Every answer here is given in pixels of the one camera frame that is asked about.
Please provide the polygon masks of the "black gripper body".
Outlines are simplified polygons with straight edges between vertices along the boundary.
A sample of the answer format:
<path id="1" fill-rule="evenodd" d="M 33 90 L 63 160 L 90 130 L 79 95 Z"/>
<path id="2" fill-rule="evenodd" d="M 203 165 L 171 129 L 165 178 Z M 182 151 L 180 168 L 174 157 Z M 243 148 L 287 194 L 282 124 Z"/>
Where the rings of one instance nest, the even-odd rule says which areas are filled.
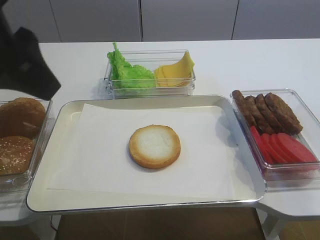
<path id="1" fill-rule="evenodd" d="M 51 100 L 61 84 L 45 62 L 39 40 L 31 30 L 13 32 L 0 11 L 0 88 Z"/>

